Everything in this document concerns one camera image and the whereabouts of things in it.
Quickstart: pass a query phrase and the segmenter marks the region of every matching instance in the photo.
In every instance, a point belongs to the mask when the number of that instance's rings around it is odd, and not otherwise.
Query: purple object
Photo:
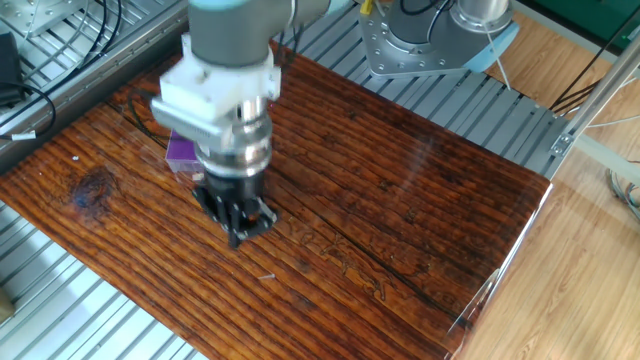
[[[165,160],[174,173],[204,171],[202,164],[196,158],[193,142],[183,138],[173,130],[171,131],[171,140],[169,140],[169,146],[167,146]]]

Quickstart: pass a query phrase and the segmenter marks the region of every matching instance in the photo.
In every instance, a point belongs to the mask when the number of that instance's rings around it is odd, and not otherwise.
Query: light wooden floor
[[[550,106],[593,54],[520,14],[516,21],[522,32],[503,56],[507,75]],[[609,67],[598,62],[578,89]],[[640,114],[639,94],[636,81],[596,122]],[[640,159],[640,120],[587,133]],[[569,155],[461,358],[640,359],[640,223],[614,199],[604,171],[579,150]]]

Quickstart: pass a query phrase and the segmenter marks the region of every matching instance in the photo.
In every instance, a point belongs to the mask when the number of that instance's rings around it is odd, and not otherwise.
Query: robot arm
[[[349,0],[191,0],[183,58],[160,78],[151,109],[161,125],[195,143],[206,170],[194,196],[237,248],[277,220],[264,203],[271,159],[267,102],[281,72],[269,40]]]

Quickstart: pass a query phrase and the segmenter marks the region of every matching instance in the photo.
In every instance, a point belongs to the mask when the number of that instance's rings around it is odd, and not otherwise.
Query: wood grain
[[[549,182],[300,57],[270,109],[281,220],[233,251],[124,107],[172,61],[25,160],[0,198],[208,357],[444,357]]]
[[[593,53],[516,14],[521,31],[501,57],[512,86],[550,106]],[[603,76],[598,60],[574,90]],[[501,77],[494,67],[491,75]],[[638,114],[640,83],[623,88],[595,123]],[[640,158],[640,126],[587,129],[621,156]],[[605,166],[578,150],[554,176],[554,190],[461,359],[639,359],[638,223],[606,185]]]

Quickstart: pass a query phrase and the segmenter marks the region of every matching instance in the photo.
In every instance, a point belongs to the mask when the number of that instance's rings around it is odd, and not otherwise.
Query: wooden table
[[[548,180],[300,57],[270,109],[280,221],[234,251],[125,110],[173,61],[3,177],[0,199],[211,358],[439,359],[459,343],[451,325]]]

